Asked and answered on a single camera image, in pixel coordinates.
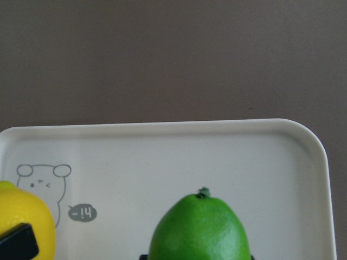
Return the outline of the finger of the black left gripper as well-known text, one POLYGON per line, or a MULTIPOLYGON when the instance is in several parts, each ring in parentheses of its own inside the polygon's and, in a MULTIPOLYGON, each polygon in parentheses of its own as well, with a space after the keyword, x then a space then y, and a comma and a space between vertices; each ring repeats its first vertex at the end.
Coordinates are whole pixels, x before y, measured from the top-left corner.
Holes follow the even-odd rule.
POLYGON ((34 259, 39 252, 29 223, 20 223, 1 234, 1 259, 34 259))

